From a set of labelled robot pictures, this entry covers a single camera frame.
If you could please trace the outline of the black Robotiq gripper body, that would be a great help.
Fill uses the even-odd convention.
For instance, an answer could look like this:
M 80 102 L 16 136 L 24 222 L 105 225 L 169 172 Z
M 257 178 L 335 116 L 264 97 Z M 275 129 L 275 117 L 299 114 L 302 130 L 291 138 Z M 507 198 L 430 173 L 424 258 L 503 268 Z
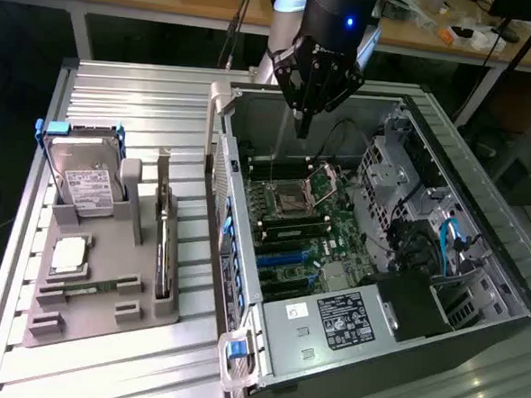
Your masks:
M 327 54 L 340 66 L 365 68 L 377 45 L 378 0 L 306 0 L 293 41 L 293 61 L 298 69 Z

